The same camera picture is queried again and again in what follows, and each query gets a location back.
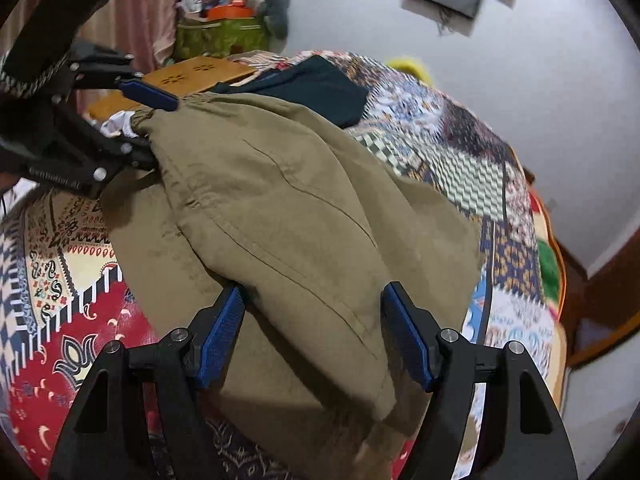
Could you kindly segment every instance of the mattress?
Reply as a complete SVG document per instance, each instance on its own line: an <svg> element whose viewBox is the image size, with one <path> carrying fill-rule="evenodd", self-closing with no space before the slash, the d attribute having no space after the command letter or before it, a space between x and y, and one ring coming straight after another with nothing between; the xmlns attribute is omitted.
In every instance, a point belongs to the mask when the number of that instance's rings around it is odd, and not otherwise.
<svg viewBox="0 0 640 480"><path fill-rule="evenodd" d="M259 74L315 54L369 89L362 120L345 134L395 173L432 185L478 224L484 265L462 334L490 346L521 341L559 403L566 351L558 323L562 261L513 150L447 95L367 57L320 51L287 59L254 52L236 61ZM62 423L102 346L112 339L148 344L158 335L127 287L99 202L36 189L2 222L0 243L0 426L46 478ZM454 478L470 471L483 399L479 385ZM152 444L162 456L154 426L151 421ZM228 422L212 420L210 428L230 478L295 478ZM412 444L407 441L398 457L395 478ZM163 473L171 477L170 468Z"/></svg>

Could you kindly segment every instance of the olive brown garment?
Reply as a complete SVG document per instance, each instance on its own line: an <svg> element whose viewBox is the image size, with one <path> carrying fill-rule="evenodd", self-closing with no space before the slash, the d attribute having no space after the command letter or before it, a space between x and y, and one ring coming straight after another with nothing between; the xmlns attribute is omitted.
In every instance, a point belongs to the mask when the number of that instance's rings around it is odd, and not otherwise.
<svg viewBox="0 0 640 480"><path fill-rule="evenodd" d="M225 279L242 283L253 305L209 402L310 479L388 478L426 396L381 326L380 292L398 280L459 328L477 227L301 105L200 94L139 127L161 175L122 174L102 208L149 322L185 326Z"/></svg>

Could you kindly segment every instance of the bed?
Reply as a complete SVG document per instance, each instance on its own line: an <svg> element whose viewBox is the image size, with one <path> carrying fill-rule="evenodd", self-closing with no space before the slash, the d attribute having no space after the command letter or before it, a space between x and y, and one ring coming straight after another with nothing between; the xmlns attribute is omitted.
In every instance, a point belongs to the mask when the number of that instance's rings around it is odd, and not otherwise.
<svg viewBox="0 0 640 480"><path fill-rule="evenodd" d="M548 215L513 150L442 92L367 57L320 51L287 59L252 52L234 61L260 73L312 55L370 91L362 120L345 134L397 174L434 186L478 223L485 263L462 333L491 346L521 341L559 405L564 267ZM0 242L0 425L36 475L46 478L62 423L102 346L112 339L147 344L158 335L127 288L99 202L35 189L2 223ZM470 471L483 399L481 385L454 478ZM230 478L294 478L228 422L218 418L210 428ZM153 442L170 478L161 437ZM394 478L412 444L407 441L395 462Z"/></svg>

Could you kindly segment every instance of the white wall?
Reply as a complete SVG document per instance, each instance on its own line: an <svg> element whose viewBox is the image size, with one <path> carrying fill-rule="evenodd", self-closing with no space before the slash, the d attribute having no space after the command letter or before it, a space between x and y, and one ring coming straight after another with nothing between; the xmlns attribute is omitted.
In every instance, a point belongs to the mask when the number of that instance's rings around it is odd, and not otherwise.
<svg viewBox="0 0 640 480"><path fill-rule="evenodd" d="M587 478L618 438L640 402L640 332L614 351L568 376L562 418L580 480Z"/></svg>
<svg viewBox="0 0 640 480"><path fill-rule="evenodd" d="M536 173L556 235L596 270L640 205L640 52L609 1L483 0L468 37L439 37L421 13L437 15L418 0L292 0L285 53L423 60Z"/></svg>

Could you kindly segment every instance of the folded dark garment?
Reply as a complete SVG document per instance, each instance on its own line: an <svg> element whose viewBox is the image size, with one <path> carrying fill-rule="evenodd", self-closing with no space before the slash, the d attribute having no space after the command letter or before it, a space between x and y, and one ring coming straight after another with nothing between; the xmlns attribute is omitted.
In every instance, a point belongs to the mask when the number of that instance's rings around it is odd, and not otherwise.
<svg viewBox="0 0 640 480"><path fill-rule="evenodd" d="M218 83L211 91L277 97L311 108L341 128L360 121L369 93L321 56L312 56L286 70L269 70L246 85Z"/></svg>

